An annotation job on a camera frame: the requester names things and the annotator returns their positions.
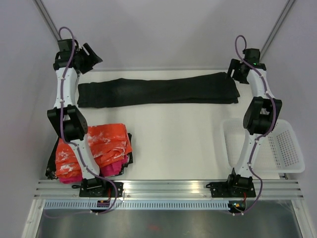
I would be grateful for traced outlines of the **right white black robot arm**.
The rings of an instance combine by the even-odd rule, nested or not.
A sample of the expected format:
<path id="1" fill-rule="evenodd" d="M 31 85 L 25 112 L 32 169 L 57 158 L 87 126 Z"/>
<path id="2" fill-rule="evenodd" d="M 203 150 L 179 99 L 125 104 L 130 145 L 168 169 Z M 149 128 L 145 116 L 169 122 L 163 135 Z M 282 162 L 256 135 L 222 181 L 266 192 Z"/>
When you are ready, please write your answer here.
<path id="1" fill-rule="evenodd" d="M 249 84 L 253 98 L 243 117 L 245 141 L 237 164 L 226 182 L 226 192 L 231 196 L 247 194 L 255 197 L 253 163 L 264 138 L 273 131 L 282 101 L 274 98 L 266 79 L 266 66 L 260 63 L 260 50 L 243 50 L 243 57 L 232 59 L 227 76 L 240 83 Z"/>

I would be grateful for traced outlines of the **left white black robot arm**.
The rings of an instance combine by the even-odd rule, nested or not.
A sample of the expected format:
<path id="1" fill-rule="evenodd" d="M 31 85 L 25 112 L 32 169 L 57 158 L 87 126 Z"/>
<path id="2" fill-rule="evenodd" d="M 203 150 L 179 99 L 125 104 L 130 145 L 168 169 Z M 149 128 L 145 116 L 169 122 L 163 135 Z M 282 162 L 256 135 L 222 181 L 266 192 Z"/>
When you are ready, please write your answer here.
<path id="1" fill-rule="evenodd" d="M 59 138 L 73 151 L 81 171 L 82 195 L 102 197 L 108 185 L 100 177 L 100 167 L 88 143 L 88 124 L 75 99 L 80 75 L 92 70 L 102 59 L 87 43 L 80 48 L 74 39 L 59 40 L 58 47 L 53 63 L 57 77 L 56 100 L 47 116 Z"/>

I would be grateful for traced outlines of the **orange white folded trousers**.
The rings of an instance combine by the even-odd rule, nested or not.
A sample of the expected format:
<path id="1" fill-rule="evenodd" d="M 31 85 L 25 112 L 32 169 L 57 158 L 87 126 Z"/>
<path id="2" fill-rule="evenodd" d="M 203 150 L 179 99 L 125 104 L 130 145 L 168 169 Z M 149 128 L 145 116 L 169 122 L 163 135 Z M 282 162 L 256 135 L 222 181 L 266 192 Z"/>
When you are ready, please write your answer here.
<path id="1" fill-rule="evenodd" d="M 122 123 L 95 125 L 88 128 L 88 143 L 92 155 L 105 177 L 120 175 L 132 152 L 131 142 Z M 79 163 L 71 147 L 59 140 L 55 153 L 55 175 L 62 183 L 82 179 Z"/>

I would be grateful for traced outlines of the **pink folded trousers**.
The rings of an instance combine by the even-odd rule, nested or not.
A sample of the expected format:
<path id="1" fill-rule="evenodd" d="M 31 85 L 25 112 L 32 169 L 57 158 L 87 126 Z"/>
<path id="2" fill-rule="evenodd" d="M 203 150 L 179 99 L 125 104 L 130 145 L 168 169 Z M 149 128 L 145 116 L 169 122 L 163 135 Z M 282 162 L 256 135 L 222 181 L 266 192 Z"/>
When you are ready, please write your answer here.
<path id="1" fill-rule="evenodd" d="M 124 168 L 128 167 L 129 164 L 133 163 L 132 154 L 129 153 L 124 155 L 124 159 L 121 161 L 114 162 L 110 165 L 101 168 L 101 174 L 104 177 L 114 177 L 119 176 L 124 173 Z M 80 182 L 83 178 L 82 175 L 60 175 L 58 177 L 59 181 L 64 184 L 70 184 L 75 182 Z"/>

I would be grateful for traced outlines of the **white plastic basket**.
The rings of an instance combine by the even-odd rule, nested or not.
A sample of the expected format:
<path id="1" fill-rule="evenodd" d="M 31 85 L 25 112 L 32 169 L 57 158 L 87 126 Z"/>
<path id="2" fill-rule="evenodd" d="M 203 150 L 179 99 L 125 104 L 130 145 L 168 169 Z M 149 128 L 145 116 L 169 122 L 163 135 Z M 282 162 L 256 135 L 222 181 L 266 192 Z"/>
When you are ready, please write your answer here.
<path id="1" fill-rule="evenodd" d="M 234 167 L 240 157 L 245 140 L 241 119 L 225 119 L 220 127 L 223 156 L 227 165 Z M 305 163 L 296 134 L 289 122 L 279 119 L 260 146 L 254 172 L 298 174 L 305 170 Z"/>

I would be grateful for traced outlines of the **left aluminium frame post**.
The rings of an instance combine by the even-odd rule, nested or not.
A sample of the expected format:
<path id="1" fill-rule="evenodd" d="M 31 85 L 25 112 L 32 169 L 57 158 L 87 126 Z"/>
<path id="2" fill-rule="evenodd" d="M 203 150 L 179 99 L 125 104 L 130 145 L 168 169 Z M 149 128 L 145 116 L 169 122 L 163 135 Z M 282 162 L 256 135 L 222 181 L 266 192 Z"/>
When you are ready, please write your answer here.
<path id="1" fill-rule="evenodd" d="M 58 29 L 53 22 L 52 17 L 50 16 L 47 8 L 45 7 L 42 0 L 33 0 L 34 5 L 36 6 L 38 12 L 40 13 L 42 19 L 44 20 L 46 26 L 48 27 L 49 31 L 53 35 L 56 41 L 59 41 L 61 39 Z"/>

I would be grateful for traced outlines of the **aluminium frame post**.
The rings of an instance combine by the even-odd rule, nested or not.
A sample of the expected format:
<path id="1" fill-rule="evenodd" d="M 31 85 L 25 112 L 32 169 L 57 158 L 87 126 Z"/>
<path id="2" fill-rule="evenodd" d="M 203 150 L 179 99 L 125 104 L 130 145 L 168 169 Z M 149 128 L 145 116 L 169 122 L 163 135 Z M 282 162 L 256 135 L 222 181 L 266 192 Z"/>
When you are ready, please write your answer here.
<path id="1" fill-rule="evenodd" d="M 38 12 L 40 13 L 42 19 L 44 20 L 46 26 L 48 27 L 49 31 L 53 35 L 56 41 L 59 41 L 61 39 L 58 29 L 53 22 L 52 17 L 50 16 L 47 8 L 45 7 L 42 0 L 33 0 L 34 5 L 36 6 Z"/>
<path id="2" fill-rule="evenodd" d="M 278 34 L 279 30 L 281 29 L 283 23 L 285 22 L 286 18 L 288 17 L 289 13 L 291 12 L 293 6 L 295 5 L 296 0 L 287 0 L 286 4 L 284 5 L 281 13 L 279 14 L 273 28 L 271 29 L 262 49 L 261 49 L 261 59 L 265 56 L 267 51 L 269 50 L 272 42 L 274 41 L 276 35 Z"/>

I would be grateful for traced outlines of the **right aluminium frame post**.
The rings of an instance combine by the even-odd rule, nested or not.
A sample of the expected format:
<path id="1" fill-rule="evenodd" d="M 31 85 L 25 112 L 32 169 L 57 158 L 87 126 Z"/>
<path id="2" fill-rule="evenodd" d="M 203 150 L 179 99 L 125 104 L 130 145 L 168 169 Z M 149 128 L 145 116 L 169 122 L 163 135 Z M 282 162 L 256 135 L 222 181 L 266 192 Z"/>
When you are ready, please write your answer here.
<path id="1" fill-rule="evenodd" d="M 284 5 L 281 13 L 279 14 L 273 28 L 271 29 L 262 49 L 261 49 L 261 59 L 265 56 L 267 51 L 269 50 L 272 42 L 274 41 L 276 35 L 278 34 L 279 30 L 281 29 L 283 23 L 285 22 L 286 18 L 288 17 L 289 13 L 291 12 L 293 6 L 295 5 L 296 0 L 287 0 L 286 4 Z"/>

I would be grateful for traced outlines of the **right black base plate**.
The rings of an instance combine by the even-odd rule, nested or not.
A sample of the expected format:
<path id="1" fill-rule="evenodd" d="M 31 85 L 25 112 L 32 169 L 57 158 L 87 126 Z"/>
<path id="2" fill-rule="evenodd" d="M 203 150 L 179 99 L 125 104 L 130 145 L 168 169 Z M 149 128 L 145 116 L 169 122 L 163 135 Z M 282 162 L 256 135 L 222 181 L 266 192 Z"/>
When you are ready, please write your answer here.
<path id="1" fill-rule="evenodd" d="M 210 182 L 206 185 L 210 190 L 212 198 L 255 198 L 256 192 L 252 184 L 251 187 L 237 187 L 229 185 L 227 182 Z"/>

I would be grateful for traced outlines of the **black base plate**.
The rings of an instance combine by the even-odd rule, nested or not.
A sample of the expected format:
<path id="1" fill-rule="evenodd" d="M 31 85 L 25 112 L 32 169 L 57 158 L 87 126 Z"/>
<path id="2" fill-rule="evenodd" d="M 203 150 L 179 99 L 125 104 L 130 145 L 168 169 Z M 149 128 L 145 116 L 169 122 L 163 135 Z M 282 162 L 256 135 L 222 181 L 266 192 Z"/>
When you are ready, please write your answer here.
<path id="1" fill-rule="evenodd" d="M 212 198 L 255 198 L 256 192 L 252 184 L 251 187 L 237 187 L 229 185 L 227 182 L 210 182 L 206 185 L 210 190 Z"/>
<path id="2" fill-rule="evenodd" d="M 115 193 L 114 186 L 105 180 L 95 179 L 84 179 L 80 186 L 79 197 L 122 197 L 123 185 L 122 182 L 113 182 L 117 188 Z"/>

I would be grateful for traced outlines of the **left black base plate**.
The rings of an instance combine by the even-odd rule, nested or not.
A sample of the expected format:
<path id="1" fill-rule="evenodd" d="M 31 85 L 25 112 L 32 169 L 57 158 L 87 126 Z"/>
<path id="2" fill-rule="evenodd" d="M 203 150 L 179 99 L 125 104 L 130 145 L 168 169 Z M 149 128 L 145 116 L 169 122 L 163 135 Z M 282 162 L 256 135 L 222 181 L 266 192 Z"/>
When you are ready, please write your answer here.
<path id="1" fill-rule="evenodd" d="M 117 188 L 115 193 L 114 186 L 105 180 L 95 179 L 84 179 L 80 186 L 79 197 L 122 197 L 123 185 L 122 182 L 113 182 Z"/>

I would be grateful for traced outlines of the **aluminium mounting rail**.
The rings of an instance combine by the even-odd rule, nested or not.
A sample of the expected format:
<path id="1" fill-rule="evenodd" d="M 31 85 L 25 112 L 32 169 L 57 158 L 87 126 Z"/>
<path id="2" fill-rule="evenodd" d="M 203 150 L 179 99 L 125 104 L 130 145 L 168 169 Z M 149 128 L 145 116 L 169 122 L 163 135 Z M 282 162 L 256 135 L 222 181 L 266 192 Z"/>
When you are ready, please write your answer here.
<path id="1" fill-rule="evenodd" d="M 118 191 L 125 200 L 214 200 L 206 188 L 207 180 L 121 180 Z M 40 180 L 34 199 L 81 199 L 80 189 L 56 180 Z M 304 196 L 296 180 L 265 179 L 261 200 L 302 200 Z"/>

